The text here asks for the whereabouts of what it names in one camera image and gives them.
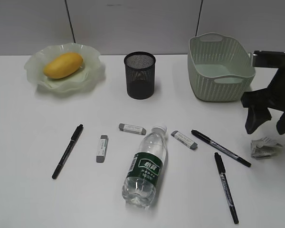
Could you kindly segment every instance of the light green plastic basket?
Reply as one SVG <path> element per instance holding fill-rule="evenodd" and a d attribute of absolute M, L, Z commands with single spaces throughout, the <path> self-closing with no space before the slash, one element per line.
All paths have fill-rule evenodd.
<path fill-rule="evenodd" d="M 188 73 L 197 98 L 227 102 L 241 98 L 256 71 L 236 39 L 207 33 L 189 41 Z"/>

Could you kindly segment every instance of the bottle cap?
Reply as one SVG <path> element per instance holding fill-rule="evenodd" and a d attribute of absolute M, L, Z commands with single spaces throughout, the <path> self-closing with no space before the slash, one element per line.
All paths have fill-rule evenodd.
<path fill-rule="evenodd" d="M 167 126 L 164 125 L 164 124 L 159 124 L 159 125 L 154 126 L 154 127 L 151 129 L 151 131 L 156 132 L 156 129 L 161 129 L 165 134 L 166 134 L 166 132 L 167 132 Z"/>

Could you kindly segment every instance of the plastic bottle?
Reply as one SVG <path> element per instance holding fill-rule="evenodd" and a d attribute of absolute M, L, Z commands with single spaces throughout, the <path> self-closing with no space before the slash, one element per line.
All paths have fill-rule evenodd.
<path fill-rule="evenodd" d="M 154 126 L 141 142 L 122 188 L 130 204 L 148 208 L 156 193 L 156 184 L 166 158 L 165 125 Z"/>

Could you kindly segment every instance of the black marker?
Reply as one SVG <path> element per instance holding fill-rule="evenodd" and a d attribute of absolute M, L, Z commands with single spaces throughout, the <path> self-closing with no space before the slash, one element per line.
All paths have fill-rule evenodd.
<path fill-rule="evenodd" d="M 237 212 L 236 212 L 236 207 L 234 206 L 234 203 L 233 203 L 233 200 L 231 197 L 230 189 L 229 189 L 227 178 L 225 175 L 226 171 L 225 171 L 225 167 L 224 167 L 222 158 L 220 157 L 220 155 L 217 152 L 214 154 L 214 158 L 215 158 L 215 162 L 216 162 L 217 167 L 218 167 L 218 173 L 219 173 L 222 185 L 223 185 L 224 193 L 226 195 L 227 203 L 229 205 L 229 209 L 230 209 L 231 216 L 233 218 L 233 222 L 234 222 L 234 224 L 238 224 L 238 216 L 237 216 Z"/>
<path fill-rule="evenodd" d="M 251 166 L 251 164 L 249 162 L 247 162 L 245 159 L 241 158 L 240 156 L 237 156 L 235 153 L 233 153 L 230 150 L 226 149 L 225 147 L 219 145 L 217 142 L 211 140 L 209 137 L 205 136 L 204 134 L 202 134 L 196 130 L 192 130 L 191 133 L 195 137 L 204 141 L 205 143 L 208 143 L 210 146 L 213 146 L 214 148 L 218 149 L 219 151 L 222 151 L 224 154 L 228 155 L 229 157 L 233 158 L 234 160 L 237 160 L 239 163 L 242 163 L 243 165 L 245 165 L 247 167 Z"/>
<path fill-rule="evenodd" d="M 66 151 L 64 152 L 64 154 L 62 155 L 62 158 L 60 159 L 60 162 L 58 163 L 58 166 L 56 167 L 53 175 L 52 175 L 52 178 L 53 179 L 57 179 L 60 171 L 62 170 L 62 167 L 64 166 L 64 164 L 66 163 L 67 161 L 67 158 L 69 157 L 73 147 L 75 146 L 82 130 L 83 130 L 84 126 L 81 124 L 79 125 L 75 132 L 73 133 L 72 137 L 71 137 L 71 141 L 70 143 L 68 144 L 67 148 L 66 148 Z"/>

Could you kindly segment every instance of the mango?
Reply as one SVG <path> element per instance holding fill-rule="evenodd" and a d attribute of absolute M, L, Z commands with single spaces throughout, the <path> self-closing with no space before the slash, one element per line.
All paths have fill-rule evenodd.
<path fill-rule="evenodd" d="M 81 55 L 78 53 L 64 53 L 47 64 L 43 68 L 43 73 L 53 79 L 64 78 L 77 71 L 83 61 Z"/>

